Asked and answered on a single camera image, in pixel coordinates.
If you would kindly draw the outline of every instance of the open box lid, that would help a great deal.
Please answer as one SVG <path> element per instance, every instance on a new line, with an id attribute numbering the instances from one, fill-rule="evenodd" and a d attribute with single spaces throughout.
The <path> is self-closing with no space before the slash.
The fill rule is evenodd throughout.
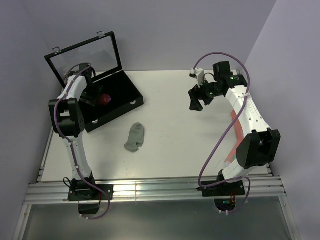
<path id="1" fill-rule="evenodd" d="M 92 78 L 93 82 L 123 69 L 115 33 L 100 31 L 97 34 L 97 37 L 64 49 L 55 47 L 52 49 L 54 53 L 44 56 L 63 88 L 66 87 L 64 79 L 67 72 L 80 63 L 91 63 L 96 72 L 102 72 Z"/>

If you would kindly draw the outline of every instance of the white table surface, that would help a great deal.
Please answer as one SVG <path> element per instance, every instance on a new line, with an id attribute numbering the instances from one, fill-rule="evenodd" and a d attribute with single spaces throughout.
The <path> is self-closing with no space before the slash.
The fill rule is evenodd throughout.
<path id="1" fill-rule="evenodd" d="M 87 133 L 86 158 L 96 180 L 195 177 L 231 123 L 229 102 L 217 97 L 202 112 L 190 111 L 188 91 L 196 84 L 189 71 L 127 71 L 144 98 L 144 105 Z M 124 148 L 134 123 L 145 128 L 144 144 L 131 153 Z M 230 130 L 204 176 L 216 176 L 236 143 Z M 267 174 L 259 167 L 252 174 Z M 54 133 L 48 149 L 43 182 L 72 177 L 63 141 Z"/>

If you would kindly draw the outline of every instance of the gray sock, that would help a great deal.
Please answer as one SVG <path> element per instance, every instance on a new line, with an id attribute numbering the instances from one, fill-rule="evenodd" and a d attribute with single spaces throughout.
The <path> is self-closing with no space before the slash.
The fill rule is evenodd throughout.
<path id="1" fill-rule="evenodd" d="M 124 148 L 129 152 L 135 153 L 144 144 L 145 128 L 137 122 L 133 124 L 130 129 L 128 141 L 125 143 Z"/>

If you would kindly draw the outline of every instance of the glass panel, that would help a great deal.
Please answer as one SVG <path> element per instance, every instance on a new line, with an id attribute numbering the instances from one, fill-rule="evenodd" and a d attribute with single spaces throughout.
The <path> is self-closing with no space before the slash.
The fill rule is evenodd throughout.
<path id="1" fill-rule="evenodd" d="M 289 240 L 278 197 L 250 198 L 229 216 L 213 199 L 112 202 L 98 220 L 79 219 L 77 204 L 34 205 L 24 240 Z"/>
<path id="2" fill-rule="evenodd" d="M 118 66 L 111 36 L 57 55 L 51 61 L 62 79 L 70 68 L 80 63 L 91 63 L 96 72 L 107 72 Z"/>

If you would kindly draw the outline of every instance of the lavender wall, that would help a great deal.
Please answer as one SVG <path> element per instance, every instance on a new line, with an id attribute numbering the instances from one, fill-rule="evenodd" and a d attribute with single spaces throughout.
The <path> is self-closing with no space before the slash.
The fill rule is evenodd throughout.
<path id="1" fill-rule="evenodd" d="M 204 54 L 246 61 L 276 0 L 20 0 L 50 48 L 114 31 L 125 70 L 189 70 Z M 201 63 L 211 69 L 223 60 Z"/>
<path id="2" fill-rule="evenodd" d="M 28 183 L 34 183 L 51 128 L 48 101 L 58 81 L 50 51 L 18 0 L 0 1 L 0 238 L 11 239 Z"/>
<path id="3" fill-rule="evenodd" d="M 320 235 L 320 28 L 318 0 L 278 0 L 246 66 L 251 94 L 281 142 L 281 175 L 304 240 Z"/>

